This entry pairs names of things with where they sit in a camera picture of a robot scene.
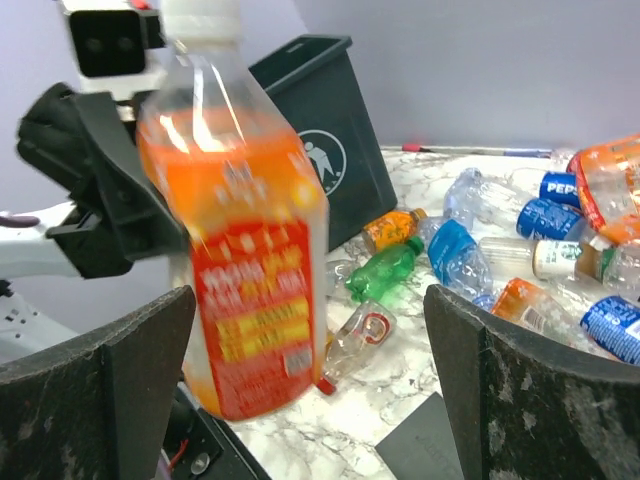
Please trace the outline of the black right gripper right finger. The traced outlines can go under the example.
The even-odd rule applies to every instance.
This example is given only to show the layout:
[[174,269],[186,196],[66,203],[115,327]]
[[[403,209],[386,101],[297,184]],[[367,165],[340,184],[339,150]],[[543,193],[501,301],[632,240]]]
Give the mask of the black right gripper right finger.
[[467,479],[636,479],[639,369],[502,320],[446,287],[424,315]]

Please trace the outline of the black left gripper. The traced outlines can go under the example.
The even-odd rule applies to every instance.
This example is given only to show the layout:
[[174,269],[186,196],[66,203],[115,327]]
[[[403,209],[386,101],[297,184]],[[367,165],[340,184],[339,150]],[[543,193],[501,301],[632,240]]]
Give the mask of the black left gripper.
[[17,130],[22,160],[66,189],[73,203],[45,237],[83,278],[120,276],[136,261],[187,249],[184,227],[144,172],[132,127],[110,93],[76,93],[57,83]]

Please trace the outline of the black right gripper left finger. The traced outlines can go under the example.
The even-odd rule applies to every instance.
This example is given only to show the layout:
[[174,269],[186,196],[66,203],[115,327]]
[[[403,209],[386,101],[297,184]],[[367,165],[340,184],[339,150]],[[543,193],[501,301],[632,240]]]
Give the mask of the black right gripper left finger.
[[179,287],[3,365],[2,478],[153,478],[194,313]]

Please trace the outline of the crushed orange label bottle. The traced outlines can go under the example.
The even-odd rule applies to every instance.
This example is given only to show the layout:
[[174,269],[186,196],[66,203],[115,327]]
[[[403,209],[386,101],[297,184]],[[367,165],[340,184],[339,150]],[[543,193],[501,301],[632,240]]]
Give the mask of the crushed orange label bottle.
[[550,294],[519,277],[506,284],[491,313],[565,346],[593,355],[605,354],[585,333],[579,321]]

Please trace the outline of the blue label clear bottle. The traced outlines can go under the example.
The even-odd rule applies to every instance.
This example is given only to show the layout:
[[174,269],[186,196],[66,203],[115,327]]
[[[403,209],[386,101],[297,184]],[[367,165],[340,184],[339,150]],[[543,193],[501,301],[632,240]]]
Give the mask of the blue label clear bottle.
[[639,306],[617,296],[595,302],[582,316],[581,327],[622,362],[639,364]]

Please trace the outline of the red cap clear bottle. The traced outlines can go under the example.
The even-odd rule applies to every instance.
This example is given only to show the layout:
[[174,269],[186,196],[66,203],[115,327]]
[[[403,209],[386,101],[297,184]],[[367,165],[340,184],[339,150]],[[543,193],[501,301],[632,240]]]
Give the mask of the red cap clear bottle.
[[369,299],[360,304],[333,336],[316,387],[334,394],[341,380],[369,362],[395,325],[396,317],[380,303]]

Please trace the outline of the large orange label bottle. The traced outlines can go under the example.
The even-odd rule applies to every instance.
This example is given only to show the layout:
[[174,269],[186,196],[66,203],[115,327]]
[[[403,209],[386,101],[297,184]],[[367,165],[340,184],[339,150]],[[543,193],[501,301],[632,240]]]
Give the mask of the large orange label bottle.
[[328,201],[295,130],[241,58],[235,1],[164,1],[173,60],[137,144],[188,246],[171,261],[197,311],[183,372],[206,411],[252,419],[320,378]]

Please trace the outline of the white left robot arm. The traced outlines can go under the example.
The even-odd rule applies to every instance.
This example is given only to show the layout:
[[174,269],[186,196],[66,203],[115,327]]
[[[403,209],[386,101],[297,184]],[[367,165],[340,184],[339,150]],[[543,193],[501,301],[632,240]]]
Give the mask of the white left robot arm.
[[184,227],[147,178],[109,91],[46,90],[17,129],[19,157],[68,193],[64,203],[1,217],[1,290],[24,277],[121,276],[140,260],[184,251]]

